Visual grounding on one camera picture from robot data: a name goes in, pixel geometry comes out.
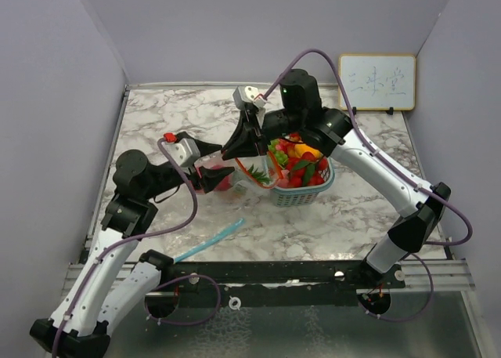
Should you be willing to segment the clear zip top bag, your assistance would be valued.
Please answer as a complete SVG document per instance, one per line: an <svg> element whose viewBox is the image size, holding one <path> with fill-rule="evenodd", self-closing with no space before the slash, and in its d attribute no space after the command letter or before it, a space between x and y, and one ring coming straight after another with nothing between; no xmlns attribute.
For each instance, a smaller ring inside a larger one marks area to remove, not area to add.
<svg viewBox="0 0 501 358"><path fill-rule="evenodd" d="M247 199L267 196L283 177L280 167L268 155L223 161L221 154L216 153L199 159L195 165L196 170L201 170L202 167L234 167L234 171L208 194L227 204L244 204Z"/></svg>

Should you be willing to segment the orange toy pineapple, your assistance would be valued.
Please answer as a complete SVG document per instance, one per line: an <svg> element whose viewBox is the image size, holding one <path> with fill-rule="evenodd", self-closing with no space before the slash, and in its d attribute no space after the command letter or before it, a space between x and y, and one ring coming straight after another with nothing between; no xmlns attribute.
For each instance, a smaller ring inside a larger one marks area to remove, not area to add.
<svg viewBox="0 0 501 358"><path fill-rule="evenodd" d="M235 171L230 176L229 199L243 201L250 197L267 197L269 190L260 187L249 176L245 175L240 166L233 162Z"/></svg>

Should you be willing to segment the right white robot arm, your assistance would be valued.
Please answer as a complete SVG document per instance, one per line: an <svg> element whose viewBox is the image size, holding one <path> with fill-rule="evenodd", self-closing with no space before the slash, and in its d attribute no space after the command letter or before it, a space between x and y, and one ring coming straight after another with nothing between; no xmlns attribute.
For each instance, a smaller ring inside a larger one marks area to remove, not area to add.
<svg viewBox="0 0 501 358"><path fill-rule="evenodd" d="M272 140L297 133L324 157L349 167L381 193L399 214L398 220L363 260L361 282L377 288L387 280L388 270L410 253L417 253L437 226L451 190L444 183L431 185L409 172L357 133L342 110L323 106L317 81L301 69L293 69L279 83L282 109L266 113L258 89L239 86L233 100L240 112L224 160L265 154Z"/></svg>

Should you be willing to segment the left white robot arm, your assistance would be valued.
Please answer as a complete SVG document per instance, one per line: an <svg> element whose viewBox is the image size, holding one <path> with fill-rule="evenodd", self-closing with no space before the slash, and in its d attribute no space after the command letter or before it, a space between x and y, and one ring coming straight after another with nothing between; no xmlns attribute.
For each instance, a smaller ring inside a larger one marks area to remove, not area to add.
<svg viewBox="0 0 501 358"><path fill-rule="evenodd" d="M102 357L114 330L149 291L164 291L173 280L173 260L150 252L119 285L114 282L138 243L150 238L158 209L153 199L182 184L192 197L208 193L232 167L196 168L196 161L222 150L185 132L166 134L157 143L167 160L153 165L141 150L127 150L116 161L114 196L106 206L87 262L58 308L37 319L31 337L54 357Z"/></svg>

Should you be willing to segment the green toy grapes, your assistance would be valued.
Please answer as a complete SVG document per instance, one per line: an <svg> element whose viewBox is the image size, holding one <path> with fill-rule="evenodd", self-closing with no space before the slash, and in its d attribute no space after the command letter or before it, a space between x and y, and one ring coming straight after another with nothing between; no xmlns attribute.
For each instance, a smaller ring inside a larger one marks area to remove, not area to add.
<svg viewBox="0 0 501 358"><path fill-rule="evenodd" d="M284 168L288 162L288 156L284 147L280 143L271 143L269 145L269 151L273 154L277 163Z"/></svg>

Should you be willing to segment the yellow toy pepper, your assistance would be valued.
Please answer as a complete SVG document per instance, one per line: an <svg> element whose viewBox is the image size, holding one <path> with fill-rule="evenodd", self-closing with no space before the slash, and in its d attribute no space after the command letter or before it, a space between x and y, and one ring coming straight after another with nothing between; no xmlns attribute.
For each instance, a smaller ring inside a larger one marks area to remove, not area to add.
<svg viewBox="0 0 501 358"><path fill-rule="evenodd" d="M314 149L306 144L297 144L294 146L294 152L298 157L302 157L306 153L312 154L316 159L321 158L323 155L317 149Z"/></svg>

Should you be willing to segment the red toy strawberries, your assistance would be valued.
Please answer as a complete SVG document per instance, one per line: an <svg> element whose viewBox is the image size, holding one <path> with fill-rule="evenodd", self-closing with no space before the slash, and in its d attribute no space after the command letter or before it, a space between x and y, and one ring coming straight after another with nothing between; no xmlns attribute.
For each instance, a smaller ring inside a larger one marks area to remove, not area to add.
<svg viewBox="0 0 501 358"><path fill-rule="evenodd" d="M327 158L323 155L321 158L316 159L310 153L298 157L294 152L294 146L302 143L306 144L298 133L291 133L286 137L274 139L271 143L280 143L288 156L287 165L282 168L269 151L269 173L272 177L278 177L276 186L297 189L324 184L326 172L329 169Z"/></svg>

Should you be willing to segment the light blue plastic basket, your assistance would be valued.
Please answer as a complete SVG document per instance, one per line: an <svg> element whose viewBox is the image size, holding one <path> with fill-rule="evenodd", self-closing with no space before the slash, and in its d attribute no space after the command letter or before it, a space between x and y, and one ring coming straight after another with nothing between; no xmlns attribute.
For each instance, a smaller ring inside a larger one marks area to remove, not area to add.
<svg viewBox="0 0 501 358"><path fill-rule="evenodd" d="M326 181L319 186L306 186L302 188L280 188L275 186L271 189L272 202L280 207L290 207L311 204L317 196L328 190L334 181L334 170L330 160L329 169L326 172Z"/></svg>

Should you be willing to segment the blue plastic strip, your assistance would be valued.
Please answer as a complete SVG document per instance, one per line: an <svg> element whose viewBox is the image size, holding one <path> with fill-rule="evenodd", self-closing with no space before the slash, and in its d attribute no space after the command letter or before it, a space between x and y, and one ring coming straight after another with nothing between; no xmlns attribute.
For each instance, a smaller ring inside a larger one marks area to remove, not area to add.
<svg viewBox="0 0 501 358"><path fill-rule="evenodd" d="M177 256L174 258L174 263L182 262L184 260L187 260L188 258L204 251L205 249L217 244L221 240L224 240L231 234L235 233L240 227L243 226L245 223L245 219L239 219L235 223L227 226L223 230L221 230L219 233L214 235L212 238L209 240L206 240L202 244L198 244L196 247L189 249L187 252L181 254L180 256Z"/></svg>

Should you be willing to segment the small whiteboard with stand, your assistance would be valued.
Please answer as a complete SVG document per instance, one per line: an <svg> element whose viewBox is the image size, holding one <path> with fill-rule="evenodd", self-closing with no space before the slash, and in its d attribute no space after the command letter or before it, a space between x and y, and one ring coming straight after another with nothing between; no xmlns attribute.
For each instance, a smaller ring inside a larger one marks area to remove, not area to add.
<svg viewBox="0 0 501 358"><path fill-rule="evenodd" d="M416 57L410 54L343 54L339 76L357 111L410 111L416 105Z"/></svg>

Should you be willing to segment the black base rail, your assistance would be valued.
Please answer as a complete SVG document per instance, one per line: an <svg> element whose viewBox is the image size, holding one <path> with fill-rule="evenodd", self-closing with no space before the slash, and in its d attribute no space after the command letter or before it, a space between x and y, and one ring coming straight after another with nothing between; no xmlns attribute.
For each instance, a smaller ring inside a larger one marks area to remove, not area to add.
<svg viewBox="0 0 501 358"><path fill-rule="evenodd" d="M243 307L356 306L358 291L402 289L402 268L374 274L361 260L271 262L180 262L154 250L139 257L160 270L166 288L146 297L161 310Z"/></svg>

